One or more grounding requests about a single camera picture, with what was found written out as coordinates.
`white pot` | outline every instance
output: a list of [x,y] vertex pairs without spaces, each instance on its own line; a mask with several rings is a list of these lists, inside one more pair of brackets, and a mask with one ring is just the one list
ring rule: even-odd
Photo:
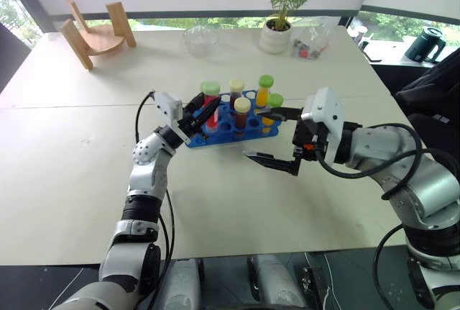
[[266,53],[282,53],[289,47],[290,35],[292,33],[293,28],[291,26],[288,30],[279,32],[268,28],[266,23],[260,35],[260,47]]

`orange liquid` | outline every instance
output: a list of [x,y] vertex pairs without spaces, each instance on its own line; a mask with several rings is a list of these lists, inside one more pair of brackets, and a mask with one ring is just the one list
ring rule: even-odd
[[268,103],[268,88],[259,88],[256,94],[256,106],[258,107],[266,107]]
[[[275,121],[273,119],[262,117],[262,125],[266,125],[269,127],[270,125],[273,125],[274,122]],[[270,132],[271,128],[268,127],[262,128],[263,134],[268,134]]]

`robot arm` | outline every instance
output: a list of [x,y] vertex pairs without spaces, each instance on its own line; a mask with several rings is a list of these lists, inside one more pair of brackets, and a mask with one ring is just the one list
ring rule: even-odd
[[72,295],[57,310],[127,310],[158,287],[160,248],[158,237],[160,207],[167,188],[167,165],[175,150],[190,137],[201,133],[201,126],[215,112],[220,99],[204,104],[203,93],[182,108],[170,94],[151,94],[164,127],[139,141],[132,153],[133,169],[121,220],[101,267],[99,281]]
[[[401,124],[363,128],[345,122],[340,101],[329,88],[309,97],[303,109],[276,108],[259,114],[270,119],[297,121],[294,160],[245,152],[268,168],[297,175],[302,159],[317,160],[338,176],[368,175],[390,193],[414,163],[415,157],[411,155],[415,154],[416,141],[409,131]],[[403,154],[407,157],[397,160]],[[343,174],[331,167],[333,163],[361,172]],[[433,309],[436,303],[442,303],[442,298],[452,297],[452,291],[460,291],[460,185],[442,165],[421,155],[413,176],[395,190],[384,199],[389,199],[405,230],[410,253],[408,267],[418,300]]]

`yellow cap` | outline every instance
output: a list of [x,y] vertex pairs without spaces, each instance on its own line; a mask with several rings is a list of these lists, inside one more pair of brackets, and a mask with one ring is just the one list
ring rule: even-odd
[[235,111],[240,114],[245,114],[251,109],[251,101],[248,98],[238,98],[235,100]]
[[244,88],[244,82],[240,78],[232,78],[229,84],[230,92],[241,92]]

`plastic bag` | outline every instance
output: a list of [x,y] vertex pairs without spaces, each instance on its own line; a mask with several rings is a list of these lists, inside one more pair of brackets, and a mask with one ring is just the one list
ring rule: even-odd
[[316,59],[329,46],[334,24],[328,17],[305,18],[294,24],[293,57]]

